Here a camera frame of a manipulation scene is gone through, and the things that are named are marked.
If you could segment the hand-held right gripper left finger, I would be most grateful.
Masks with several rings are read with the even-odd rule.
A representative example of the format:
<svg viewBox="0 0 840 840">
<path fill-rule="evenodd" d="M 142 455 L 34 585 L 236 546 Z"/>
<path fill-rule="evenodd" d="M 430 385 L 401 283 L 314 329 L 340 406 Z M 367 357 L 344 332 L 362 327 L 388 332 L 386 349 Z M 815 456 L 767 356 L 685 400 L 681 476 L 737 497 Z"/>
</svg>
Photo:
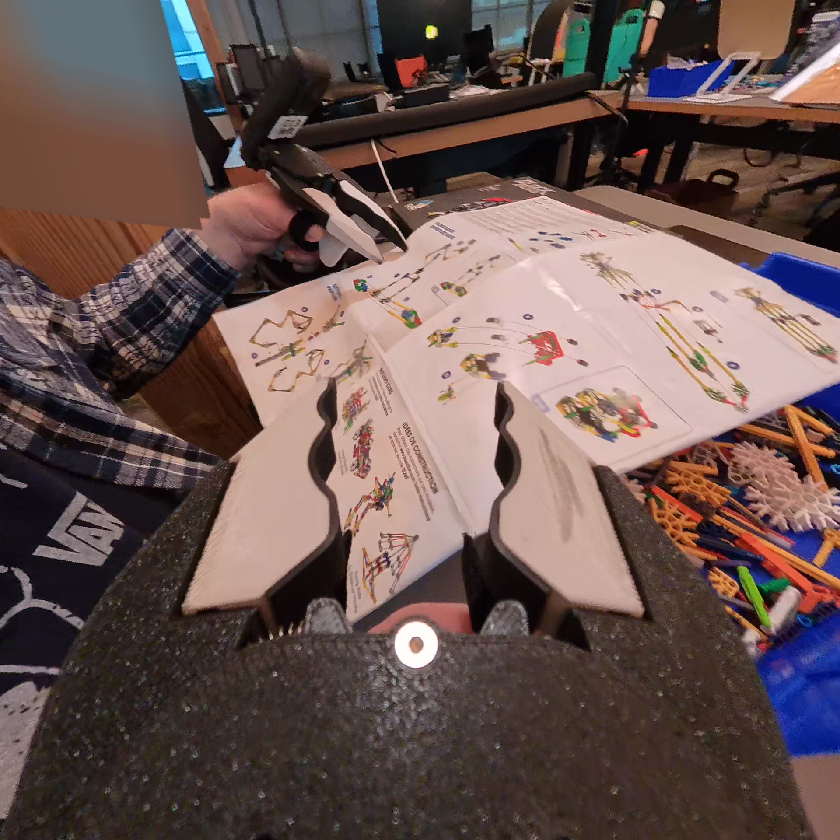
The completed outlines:
<svg viewBox="0 0 840 840">
<path fill-rule="evenodd" d="M 347 618 L 348 543 L 328 478 L 336 464 L 333 378 L 299 395 L 233 458 L 182 613 L 254 609 L 275 634 L 329 599 Z"/>
</svg>

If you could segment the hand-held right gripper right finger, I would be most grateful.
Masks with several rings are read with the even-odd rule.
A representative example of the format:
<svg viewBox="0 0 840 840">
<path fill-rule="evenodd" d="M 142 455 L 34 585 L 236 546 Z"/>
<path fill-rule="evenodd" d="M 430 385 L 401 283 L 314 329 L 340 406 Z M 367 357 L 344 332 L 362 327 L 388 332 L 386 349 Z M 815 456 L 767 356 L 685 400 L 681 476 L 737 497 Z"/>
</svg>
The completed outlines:
<svg viewBox="0 0 840 840">
<path fill-rule="evenodd" d="M 557 635 L 574 610 L 643 618 L 639 593 L 592 459 L 513 384 L 497 388 L 482 584 L 516 602 L 528 632 Z"/>
</svg>

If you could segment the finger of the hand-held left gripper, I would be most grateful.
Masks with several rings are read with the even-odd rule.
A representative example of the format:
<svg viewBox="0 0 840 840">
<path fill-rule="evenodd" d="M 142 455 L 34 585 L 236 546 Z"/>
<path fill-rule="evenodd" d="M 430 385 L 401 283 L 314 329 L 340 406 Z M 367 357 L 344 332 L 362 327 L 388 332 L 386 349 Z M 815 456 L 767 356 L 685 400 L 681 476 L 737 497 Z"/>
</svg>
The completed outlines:
<svg viewBox="0 0 840 840">
<path fill-rule="evenodd" d="M 402 252 L 407 251 L 406 237 L 388 214 L 362 191 L 351 179 L 336 180 L 336 202 L 339 209 L 351 216 L 360 227 L 365 228 L 377 244 L 383 239 Z"/>
<path fill-rule="evenodd" d="M 315 225 L 324 230 L 318 246 L 320 260 L 324 265 L 337 265 L 349 250 L 377 265 L 382 263 L 383 256 L 374 237 L 339 209 L 336 200 L 309 187 L 308 206 L 316 219 Z"/>
</svg>

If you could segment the printed paper instruction sheet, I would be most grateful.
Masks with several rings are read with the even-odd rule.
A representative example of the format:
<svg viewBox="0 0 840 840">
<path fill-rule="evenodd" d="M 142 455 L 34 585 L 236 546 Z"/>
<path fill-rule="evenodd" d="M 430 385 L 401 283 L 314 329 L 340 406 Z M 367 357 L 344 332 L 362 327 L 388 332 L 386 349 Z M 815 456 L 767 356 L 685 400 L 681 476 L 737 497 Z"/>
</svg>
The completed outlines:
<svg viewBox="0 0 840 840">
<path fill-rule="evenodd" d="M 487 530 L 501 384 L 619 473 L 838 384 L 838 317 L 548 198 L 443 216 L 216 322 L 266 427 L 334 380 L 352 622 Z"/>
</svg>

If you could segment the person's left forearm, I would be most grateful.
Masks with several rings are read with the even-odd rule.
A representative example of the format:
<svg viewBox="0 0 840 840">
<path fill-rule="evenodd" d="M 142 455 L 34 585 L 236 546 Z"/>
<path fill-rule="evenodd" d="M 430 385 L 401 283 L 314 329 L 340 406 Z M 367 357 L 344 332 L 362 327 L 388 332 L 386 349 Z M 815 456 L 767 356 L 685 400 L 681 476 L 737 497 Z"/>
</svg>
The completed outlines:
<svg viewBox="0 0 840 840">
<path fill-rule="evenodd" d="M 120 401 L 182 354 L 239 274 L 199 234 L 173 228 L 110 281 L 73 299 L 51 294 L 49 324 Z"/>
</svg>

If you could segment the person's left hand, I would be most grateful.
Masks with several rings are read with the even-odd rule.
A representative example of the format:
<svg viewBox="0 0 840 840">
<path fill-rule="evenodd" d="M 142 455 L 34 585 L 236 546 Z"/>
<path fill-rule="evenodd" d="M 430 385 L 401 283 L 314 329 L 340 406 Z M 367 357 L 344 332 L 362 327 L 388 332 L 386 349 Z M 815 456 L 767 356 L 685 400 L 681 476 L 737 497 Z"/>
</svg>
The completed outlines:
<svg viewBox="0 0 840 840">
<path fill-rule="evenodd" d="M 258 256 L 274 253 L 298 209 L 267 180 L 211 197 L 206 216 L 191 232 L 218 260 L 244 271 Z"/>
</svg>

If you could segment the black foam tube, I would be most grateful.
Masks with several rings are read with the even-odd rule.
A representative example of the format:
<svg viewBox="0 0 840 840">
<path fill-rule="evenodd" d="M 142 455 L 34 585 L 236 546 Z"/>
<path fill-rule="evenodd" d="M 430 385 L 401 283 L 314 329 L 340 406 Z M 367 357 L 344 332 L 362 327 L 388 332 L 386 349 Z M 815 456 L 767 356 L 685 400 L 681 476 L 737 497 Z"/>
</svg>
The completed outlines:
<svg viewBox="0 0 840 840">
<path fill-rule="evenodd" d="M 491 119 L 583 98 L 596 90 L 596 75 L 584 72 L 510 90 L 483 89 L 481 93 L 450 98 L 423 106 L 396 108 L 352 118 L 307 123 L 294 141 L 318 151 L 372 138 L 414 133 L 449 125 Z"/>
</svg>

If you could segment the black computer monitor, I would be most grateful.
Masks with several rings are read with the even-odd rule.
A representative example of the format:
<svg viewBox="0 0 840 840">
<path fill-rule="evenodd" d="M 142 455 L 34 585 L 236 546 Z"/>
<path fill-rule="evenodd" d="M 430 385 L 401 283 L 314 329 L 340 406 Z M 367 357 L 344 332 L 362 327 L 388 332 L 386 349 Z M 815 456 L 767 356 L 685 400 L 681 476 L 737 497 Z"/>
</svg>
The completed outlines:
<svg viewBox="0 0 840 840">
<path fill-rule="evenodd" d="M 382 53 L 430 64 L 459 56 L 471 30 L 470 1 L 377 1 Z"/>
</svg>

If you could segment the wooden workbench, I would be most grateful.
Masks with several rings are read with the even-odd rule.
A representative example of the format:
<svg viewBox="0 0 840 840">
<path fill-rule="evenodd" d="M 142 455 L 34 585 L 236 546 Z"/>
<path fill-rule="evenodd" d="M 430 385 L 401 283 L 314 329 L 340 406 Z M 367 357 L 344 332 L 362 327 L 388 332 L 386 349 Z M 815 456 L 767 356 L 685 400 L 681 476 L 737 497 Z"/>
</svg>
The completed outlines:
<svg viewBox="0 0 840 840">
<path fill-rule="evenodd" d="M 606 104 L 613 107 L 620 99 L 617 91 L 604 91 L 603 94 L 590 91 L 585 96 L 566 101 L 483 119 L 464 119 L 459 103 L 449 101 L 440 106 L 451 109 L 451 114 L 457 117 L 455 122 L 433 124 L 433 118 L 426 114 L 427 107 L 423 107 L 419 109 L 421 122 L 414 127 L 398 126 L 401 115 L 388 112 L 379 115 L 382 121 L 377 125 L 374 125 L 373 115 L 341 119 L 309 126 L 301 132 L 301 137 L 304 145 L 318 151 L 331 165 L 351 169 L 375 162 L 377 141 L 383 141 L 385 158 L 392 161 L 541 130 L 602 121 L 611 116 Z M 635 97 L 630 99 L 628 111 L 664 114 L 667 117 L 723 117 L 774 123 L 837 126 L 839 122 L 836 108 L 791 106 L 766 96 L 746 97 L 729 103 Z"/>
</svg>

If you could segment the pile of construction toy pieces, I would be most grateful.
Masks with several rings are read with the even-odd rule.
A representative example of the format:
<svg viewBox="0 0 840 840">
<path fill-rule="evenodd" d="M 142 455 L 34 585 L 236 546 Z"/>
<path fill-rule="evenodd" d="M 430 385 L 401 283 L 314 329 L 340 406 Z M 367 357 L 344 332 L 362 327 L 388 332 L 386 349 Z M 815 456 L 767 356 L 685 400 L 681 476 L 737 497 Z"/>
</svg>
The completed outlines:
<svg viewBox="0 0 840 840">
<path fill-rule="evenodd" d="M 829 392 L 623 477 L 753 660 L 838 615 L 839 423 Z"/>
</svg>

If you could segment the person's torso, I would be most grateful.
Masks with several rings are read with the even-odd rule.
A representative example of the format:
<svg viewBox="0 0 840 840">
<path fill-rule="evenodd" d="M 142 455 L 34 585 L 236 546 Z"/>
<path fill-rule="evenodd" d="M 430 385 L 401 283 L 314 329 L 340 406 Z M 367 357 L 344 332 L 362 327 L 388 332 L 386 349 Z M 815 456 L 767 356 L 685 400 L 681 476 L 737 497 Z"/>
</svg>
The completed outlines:
<svg viewBox="0 0 840 840">
<path fill-rule="evenodd" d="M 51 294 L 2 262 L 2 817 L 94 606 L 219 463 L 123 411 L 50 326 Z"/>
</svg>

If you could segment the blue plastic bin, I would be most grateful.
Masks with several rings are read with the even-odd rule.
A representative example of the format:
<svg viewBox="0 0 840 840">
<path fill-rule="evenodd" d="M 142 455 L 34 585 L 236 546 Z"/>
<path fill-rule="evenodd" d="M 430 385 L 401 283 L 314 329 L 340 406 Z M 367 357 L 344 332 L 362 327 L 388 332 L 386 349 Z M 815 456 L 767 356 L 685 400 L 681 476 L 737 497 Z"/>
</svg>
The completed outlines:
<svg viewBox="0 0 840 840">
<path fill-rule="evenodd" d="M 837 270 L 787 255 L 749 269 L 677 244 L 590 261 L 688 397 L 697 442 L 673 455 L 823 392 L 838 403 Z M 793 754 L 838 753 L 838 615 L 753 662 Z"/>
</svg>

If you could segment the black bag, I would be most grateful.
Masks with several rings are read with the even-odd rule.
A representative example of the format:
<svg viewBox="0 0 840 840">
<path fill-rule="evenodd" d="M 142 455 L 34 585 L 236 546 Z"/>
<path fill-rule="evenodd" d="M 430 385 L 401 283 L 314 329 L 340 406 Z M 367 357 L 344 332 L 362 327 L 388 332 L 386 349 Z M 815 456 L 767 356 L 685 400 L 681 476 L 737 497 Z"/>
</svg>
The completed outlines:
<svg viewBox="0 0 840 840">
<path fill-rule="evenodd" d="M 717 169 L 705 180 L 692 178 L 662 185 L 654 185 L 644 193 L 656 200 L 683 207 L 721 205 L 729 207 L 738 197 L 740 175 L 735 171 Z"/>
</svg>

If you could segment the blue storage crate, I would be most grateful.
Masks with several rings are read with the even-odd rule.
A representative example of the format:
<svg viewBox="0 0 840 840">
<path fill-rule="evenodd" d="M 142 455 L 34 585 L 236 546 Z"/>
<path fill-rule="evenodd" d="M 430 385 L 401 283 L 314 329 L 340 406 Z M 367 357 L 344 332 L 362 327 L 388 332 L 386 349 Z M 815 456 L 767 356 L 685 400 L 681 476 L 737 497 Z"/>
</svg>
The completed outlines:
<svg viewBox="0 0 840 840">
<path fill-rule="evenodd" d="M 694 96 L 706 81 L 717 73 L 721 60 L 696 63 L 682 62 L 677 66 L 659 66 L 648 75 L 649 98 L 684 98 Z"/>
</svg>

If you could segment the brown cardboard sheet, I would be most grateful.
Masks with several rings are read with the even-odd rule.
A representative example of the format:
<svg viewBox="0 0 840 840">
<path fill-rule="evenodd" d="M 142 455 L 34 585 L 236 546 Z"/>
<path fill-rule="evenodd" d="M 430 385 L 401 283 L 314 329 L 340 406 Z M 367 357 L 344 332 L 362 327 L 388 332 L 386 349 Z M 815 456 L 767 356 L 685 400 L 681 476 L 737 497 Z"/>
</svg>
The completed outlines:
<svg viewBox="0 0 840 840">
<path fill-rule="evenodd" d="M 839 35 L 819 57 L 770 94 L 770 99 L 796 107 L 838 109 Z"/>
</svg>

